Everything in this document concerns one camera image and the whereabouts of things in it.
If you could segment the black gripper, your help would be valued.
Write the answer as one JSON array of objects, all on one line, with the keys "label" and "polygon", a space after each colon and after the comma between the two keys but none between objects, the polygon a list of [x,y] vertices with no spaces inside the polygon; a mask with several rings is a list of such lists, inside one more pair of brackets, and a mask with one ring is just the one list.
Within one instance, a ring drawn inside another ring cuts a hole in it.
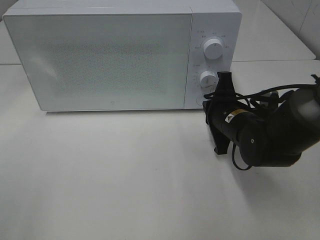
[{"label": "black gripper", "polygon": [[237,99],[232,73],[217,72],[218,83],[210,100],[203,103],[217,155],[226,155],[231,140],[250,139],[250,106]]}]

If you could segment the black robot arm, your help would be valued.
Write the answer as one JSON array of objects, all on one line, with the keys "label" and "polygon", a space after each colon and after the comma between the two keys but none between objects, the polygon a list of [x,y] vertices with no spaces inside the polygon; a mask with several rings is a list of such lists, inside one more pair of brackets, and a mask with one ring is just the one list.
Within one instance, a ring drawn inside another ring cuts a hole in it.
[{"label": "black robot arm", "polygon": [[232,74],[218,73],[203,110],[215,144],[225,155],[239,150],[248,168],[289,167],[320,141],[320,78],[314,84],[290,84],[242,95]]}]

